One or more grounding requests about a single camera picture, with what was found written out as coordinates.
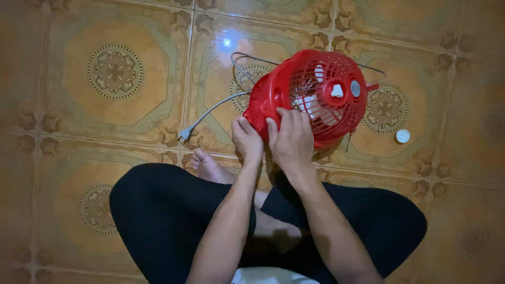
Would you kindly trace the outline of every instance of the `person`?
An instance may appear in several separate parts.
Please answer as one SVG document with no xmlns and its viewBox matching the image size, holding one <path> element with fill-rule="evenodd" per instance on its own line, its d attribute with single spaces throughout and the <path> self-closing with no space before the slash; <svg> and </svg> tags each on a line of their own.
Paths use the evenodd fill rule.
<svg viewBox="0 0 505 284">
<path fill-rule="evenodd" d="M 280 130 L 267 124 L 282 173 L 266 196 L 255 195 L 263 141 L 242 116 L 231 124 L 243 156 L 236 178 L 196 149 L 199 177 L 151 163 L 116 183 L 112 217 L 149 282 L 383 283 L 420 243 L 426 219 L 409 199 L 320 182 L 309 116 L 277 111 Z M 261 244 L 270 248 L 262 252 Z"/>
</svg>

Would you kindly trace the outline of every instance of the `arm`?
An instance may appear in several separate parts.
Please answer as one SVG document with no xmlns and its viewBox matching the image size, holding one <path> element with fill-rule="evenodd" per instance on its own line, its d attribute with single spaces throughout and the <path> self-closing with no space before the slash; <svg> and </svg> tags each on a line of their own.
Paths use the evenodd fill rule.
<svg viewBox="0 0 505 284">
<path fill-rule="evenodd" d="M 241 118 L 232 122 L 232 131 L 233 142 L 244 155 L 244 166 L 212 216 L 196 249 L 186 284 L 231 283 L 242 255 L 263 154 L 263 141 Z"/>
<path fill-rule="evenodd" d="M 274 160 L 296 190 L 323 262 L 333 277 L 346 283 L 383 283 L 370 255 L 342 212 L 319 181 L 311 158 L 314 137 L 309 116 L 298 110 L 278 109 L 280 131 L 267 119 Z"/>
</svg>

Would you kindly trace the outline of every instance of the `black pants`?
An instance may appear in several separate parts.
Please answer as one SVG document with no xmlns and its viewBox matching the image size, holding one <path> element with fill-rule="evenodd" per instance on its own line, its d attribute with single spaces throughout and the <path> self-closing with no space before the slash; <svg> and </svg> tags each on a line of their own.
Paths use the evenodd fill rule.
<svg viewBox="0 0 505 284">
<path fill-rule="evenodd" d="M 261 210 L 309 229 L 301 201 L 284 175 L 276 180 Z M 110 196 L 112 216 L 133 260 L 151 283 L 184 283 L 196 247 L 214 211 L 230 190 L 168 164 L 129 170 Z M 324 183 L 325 189 L 359 235 L 383 277 L 417 247 L 426 232 L 423 213 L 407 198 L 378 188 Z M 249 235 L 256 226 L 251 207 Z M 242 255 L 241 267 L 273 266 L 319 281 L 336 283 L 311 237 L 288 253 L 258 258 Z"/>
</svg>

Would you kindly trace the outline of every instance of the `hand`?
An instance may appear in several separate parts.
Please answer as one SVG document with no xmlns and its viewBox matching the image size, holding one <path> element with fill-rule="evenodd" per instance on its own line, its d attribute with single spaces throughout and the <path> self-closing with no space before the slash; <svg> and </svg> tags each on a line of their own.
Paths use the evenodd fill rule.
<svg viewBox="0 0 505 284">
<path fill-rule="evenodd" d="M 231 140 L 235 144 L 235 148 L 242 154 L 244 165 L 261 163 L 263 140 L 246 118 L 243 116 L 235 118 L 231 122 L 231 133 Z"/>
<path fill-rule="evenodd" d="M 297 179 L 312 174 L 312 154 L 314 152 L 314 136 L 309 115 L 299 110 L 277 108 L 282 117 L 281 128 L 277 131 L 277 123 L 267 118 L 269 146 L 274 161 L 286 174 L 291 184 Z"/>
</svg>

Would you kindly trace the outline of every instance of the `tiled floor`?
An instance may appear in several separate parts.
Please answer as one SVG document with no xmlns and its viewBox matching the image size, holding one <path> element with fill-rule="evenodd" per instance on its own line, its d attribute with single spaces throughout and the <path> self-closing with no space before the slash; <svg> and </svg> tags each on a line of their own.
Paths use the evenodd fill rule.
<svg viewBox="0 0 505 284">
<path fill-rule="evenodd" d="M 505 5 L 500 0 L 0 2 L 0 282 L 145 283 L 110 217 L 134 165 L 201 147 L 232 173 L 230 120 L 251 89 L 230 54 L 340 51 L 381 88 L 322 180 L 414 201 L 428 232 L 387 283 L 505 281 Z M 238 63 L 256 78 L 274 66 Z M 394 142 L 398 129 L 411 140 Z M 272 165 L 259 189 L 268 191 Z"/>
</svg>

